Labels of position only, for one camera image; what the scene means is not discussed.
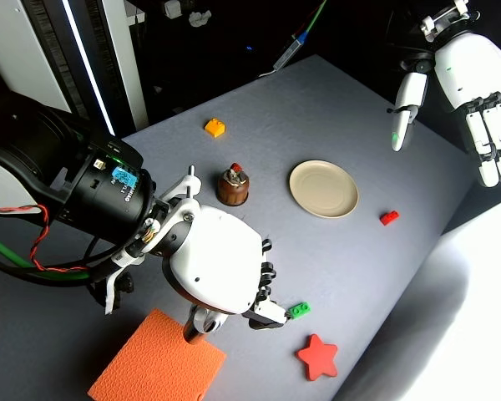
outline tabletop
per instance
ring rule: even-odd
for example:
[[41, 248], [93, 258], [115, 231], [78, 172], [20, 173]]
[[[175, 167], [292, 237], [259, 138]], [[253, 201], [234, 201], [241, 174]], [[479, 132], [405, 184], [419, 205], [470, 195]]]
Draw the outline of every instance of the tabletop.
[[[213, 400], [329, 400], [340, 388], [458, 207], [473, 177], [468, 159], [421, 124], [410, 147], [391, 148], [391, 105], [322, 58], [313, 56], [126, 141], [144, 157], [158, 191], [195, 165], [196, 199], [240, 217], [273, 242], [272, 299], [309, 302], [311, 313], [284, 327], [254, 331], [229, 317], [208, 341], [227, 359], [206, 394]], [[227, 131], [203, 128], [216, 117]], [[341, 166], [356, 181], [357, 208], [336, 220], [304, 211], [288, 177], [306, 160]], [[219, 173], [241, 164], [248, 201], [215, 198]], [[398, 211], [383, 226], [379, 216]], [[0, 220], [0, 238], [28, 251], [37, 227]], [[41, 259], [83, 252], [89, 236], [55, 224]], [[110, 317], [83, 288], [40, 287], [0, 273], [0, 399], [88, 399], [85, 393], [139, 323], [157, 307], [184, 322], [190, 304], [172, 290], [161, 260], [130, 269], [135, 292]], [[338, 346], [336, 378], [308, 382], [295, 351], [316, 333]]]

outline twisted red and black wire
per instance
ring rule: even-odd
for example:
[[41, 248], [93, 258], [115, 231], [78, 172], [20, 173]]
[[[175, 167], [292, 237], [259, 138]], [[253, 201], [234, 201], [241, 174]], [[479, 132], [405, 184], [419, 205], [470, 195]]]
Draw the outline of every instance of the twisted red and black wire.
[[47, 236], [49, 230], [49, 219], [48, 219], [48, 209], [45, 205], [26, 205], [19, 207], [0, 207], [0, 214], [12, 213], [15, 211], [29, 211], [31, 209], [39, 209], [43, 214], [43, 229], [39, 233], [37, 239], [33, 242], [32, 248], [30, 249], [30, 260], [34, 264], [34, 266], [40, 272], [76, 272], [82, 270], [88, 270], [89, 268], [86, 266], [72, 266], [67, 268], [62, 267], [45, 267], [43, 266], [35, 257], [37, 253], [37, 247], [41, 243], [41, 241]]

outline orange textured mat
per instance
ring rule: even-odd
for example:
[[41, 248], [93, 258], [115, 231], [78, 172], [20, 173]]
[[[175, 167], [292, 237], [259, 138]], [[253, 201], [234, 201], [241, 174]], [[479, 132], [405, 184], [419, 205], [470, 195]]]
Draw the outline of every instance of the orange textured mat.
[[88, 394], [96, 401], [200, 401], [225, 358], [206, 341], [189, 345], [182, 326], [155, 309]]

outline green lego brick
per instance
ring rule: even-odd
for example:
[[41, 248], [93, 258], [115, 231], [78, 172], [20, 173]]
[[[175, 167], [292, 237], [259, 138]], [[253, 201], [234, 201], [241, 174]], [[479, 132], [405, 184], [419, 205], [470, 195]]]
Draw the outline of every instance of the green lego brick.
[[294, 307], [290, 307], [289, 312], [291, 314], [291, 318], [293, 320], [298, 319], [299, 317], [303, 317], [307, 313], [311, 312], [310, 305], [308, 302], [303, 302]]

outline plate rim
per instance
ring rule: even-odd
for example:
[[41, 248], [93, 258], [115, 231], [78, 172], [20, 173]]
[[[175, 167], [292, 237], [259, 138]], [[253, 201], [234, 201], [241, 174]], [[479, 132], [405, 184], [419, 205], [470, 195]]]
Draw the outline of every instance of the plate rim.
[[[324, 163], [326, 165], [331, 165], [331, 166], [333, 166], [335, 168], [338, 168], [339, 170], [341, 170], [342, 172], [344, 172], [347, 175], [347, 177], [349, 178], [349, 180], [353, 184], [355, 190], [357, 191], [357, 199], [356, 199], [355, 204], [352, 207], [352, 209], [350, 209], [347, 213], [345, 213], [343, 215], [339, 215], [339, 216], [324, 216], [324, 215], [320, 215], [319, 213], [316, 213], [315, 211], [309, 210], [307, 207], [305, 207], [304, 205], [302, 205], [301, 203], [299, 203], [299, 201], [296, 199], [295, 194], [293, 193], [293, 183], [292, 183], [292, 181], [293, 181], [293, 174], [296, 172], [297, 169], [300, 169], [303, 165], [315, 164], [315, 163], [319, 163], [319, 164]], [[291, 196], [293, 197], [293, 200], [295, 201], [295, 203], [297, 203], [297, 205], [299, 205], [302, 209], [304, 209], [308, 213], [311, 213], [312, 215], [317, 216], [317, 217], [321, 217], [323, 219], [340, 219], [342, 217], [349, 216], [358, 207], [358, 202], [360, 201], [360, 191], [358, 190], [358, 185], [357, 185], [356, 181], [354, 181], [354, 179], [352, 178], [352, 175], [350, 175], [345, 169], [343, 169], [339, 165], [335, 165], [334, 163], [331, 163], [330, 161], [326, 161], [326, 160], [307, 160], [307, 161], [302, 161], [301, 163], [299, 163], [298, 165], [296, 165], [293, 168], [293, 170], [291, 170], [289, 181], [290, 181], [289, 184], [290, 184]]]

